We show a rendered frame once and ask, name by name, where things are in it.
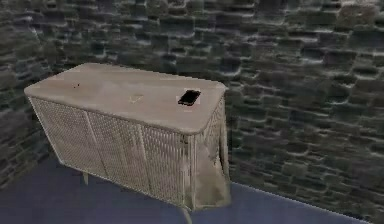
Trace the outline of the beige wicker chest of drawers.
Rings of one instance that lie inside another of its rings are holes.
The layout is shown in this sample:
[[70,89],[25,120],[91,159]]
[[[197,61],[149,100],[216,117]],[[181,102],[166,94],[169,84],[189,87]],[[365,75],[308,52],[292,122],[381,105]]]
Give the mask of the beige wicker chest of drawers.
[[[178,100],[201,94],[192,106]],[[83,63],[24,93],[59,162],[194,211],[231,202],[226,86],[218,81]]]

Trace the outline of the black flat phone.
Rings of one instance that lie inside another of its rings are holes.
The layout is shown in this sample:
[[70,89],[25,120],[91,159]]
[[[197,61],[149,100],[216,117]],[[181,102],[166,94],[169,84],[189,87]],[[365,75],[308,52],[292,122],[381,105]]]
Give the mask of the black flat phone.
[[178,100],[178,103],[180,105],[192,106],[199,98],[200,94],[201,92],[197,90],[186,90]]

